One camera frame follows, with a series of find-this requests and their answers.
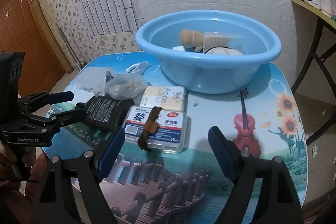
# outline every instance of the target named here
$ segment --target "wooden pier picture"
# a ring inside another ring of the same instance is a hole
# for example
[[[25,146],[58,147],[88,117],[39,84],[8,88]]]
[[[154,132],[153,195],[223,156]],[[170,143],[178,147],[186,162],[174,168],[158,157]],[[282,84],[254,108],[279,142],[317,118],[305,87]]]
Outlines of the wooden pier picture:
[[[194,211],[206,195],[209,170],[172,176],[164,162],[137,163],[124,158],[118,155],[110,175],[100,183],[119,223],[173,223]]]

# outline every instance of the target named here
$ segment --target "table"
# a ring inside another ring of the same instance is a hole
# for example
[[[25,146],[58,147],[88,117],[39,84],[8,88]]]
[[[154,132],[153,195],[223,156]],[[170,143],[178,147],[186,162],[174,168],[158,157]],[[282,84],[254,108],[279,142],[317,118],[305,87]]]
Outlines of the table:
[[[126,68],[142,61],[149,62],[143,76],[151,85],[175,85],[162,72],[158,60],[145,52],[104,55],[88,66],[110,66],[116,73],[126,73]],[[283,158],[302,204],[308,170],[305,134],[285,77],[276,65],[269,63],[262,65],[244,88],[248,91],[244,103],[247,114],[255,121],[254,136],[260,145],[261,158],[271,159],[275,155]],[[86,102],[93,96],[78,90],[73,81],[65,90],[74,93],[73,101],[53,105],[49,114],[72,109],[77,102]],[[237,137],[234,118],[242,113],[239,95],[239,91],[220,95],[189,92],[186,113],[190,134],[186,138],[187,148],[179,155],[147,153],[125,142],[110,175],[100,183],[108,205],[122,223],[215,222],[232,183],[223,176],[207,133],[210,127],[218,126],[226,138]],[[103,139],[101,134],[75,124],[62,128],[54,136],[53,145],[44,150],[49,157],[77,157]],[[260,185],[261,180],[256,180],[243,223],[252,221]]]
[[[317,48],[320,43],[321,34],[323,27],[328,28],[336,35],[336,22],[332,20],[330,17],[322,13],[320,10],[316,9],[315,7],[300,1],[300,0],[292,0],[293,3],[296,3],[303,8],[311,11],[315,15],[318,16],[317,24],[316,24],[316,31],[314,35],[313,42],[311,44],[308,56],[303,64],[303,67],[295,80],[294,85],[292,86],[292,93],[294,94],[296,90],[298,89],[299,85],[301,84],[302,80],[304,79],[313,59],[316,61],[316,63],[319,65],[319,67],[322,70],[322,73],[326,77],[330,88],[336,98],[336,83],[334,82],[333,78],[331,77],[330,73],[328,72],[327,68],[324,65],[324,62],[333,54],[336,52],[336,43],[333,44],[328,50],[326,50],[325,53],[323,53],[320,57],[316,54]],[[331,117],[322,125],[314,134],[312,134],[307,140],[307,145],[312,144],[315,142],[318,138],[320,138],[333,124],[336,123],[336,112],[334,112]]]

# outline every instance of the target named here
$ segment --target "screw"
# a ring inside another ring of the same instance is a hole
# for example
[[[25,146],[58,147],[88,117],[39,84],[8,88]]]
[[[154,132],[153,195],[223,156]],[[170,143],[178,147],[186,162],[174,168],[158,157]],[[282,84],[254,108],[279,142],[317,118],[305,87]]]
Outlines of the screw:
[[[250,153],[246,150],[241,151],[240,154],[245,158],[247,158],[250,155]]]
[[[282,162],[282,159],[281,159],[279,156],[275,156],[275,157],[274,157],[274,160],[275,160],[275,162],[277,162],[277,163],[281,163],[281,162]]]
[[[84,153],[84,157],[91,158],[93,156],[93,152],[91,150],[87,150]]]
[[[52,163],[56,163],[56,162],[58,162],[59,161],[59,156],[53,156],[52,158],[51,158],[51,162]]]

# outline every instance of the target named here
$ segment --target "violin picture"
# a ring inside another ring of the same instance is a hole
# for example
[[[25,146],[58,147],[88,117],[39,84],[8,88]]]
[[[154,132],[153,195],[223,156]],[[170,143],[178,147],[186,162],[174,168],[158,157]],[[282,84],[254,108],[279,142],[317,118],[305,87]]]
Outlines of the violin picture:
[[[260,146],[258,140],[254,137],[255,119],[252,115],[246,114],[245,99],[249,95],[247,88],[239,91],[238,97],[241,100],[241,114],[234,117],[237,137],[233,139],[234,144],[240,150],[248,151],[252,156],[260,158]]]

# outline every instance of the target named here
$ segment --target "clear plastic bag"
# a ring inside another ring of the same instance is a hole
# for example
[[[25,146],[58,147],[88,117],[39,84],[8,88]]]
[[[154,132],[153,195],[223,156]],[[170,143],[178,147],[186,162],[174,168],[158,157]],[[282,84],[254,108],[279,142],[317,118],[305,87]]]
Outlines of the clear plastic bag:
[[[142,75],[128,73],[117,75],[106,83],[105,91],[116,100],[133,99],[143,92],[148,82]]]
[[[88,67],[80,72],[74,79],[74,83],[80,90],[90,91],[98,96],[105,89],[106,83],[115,76],[116,73],[113,68]]]

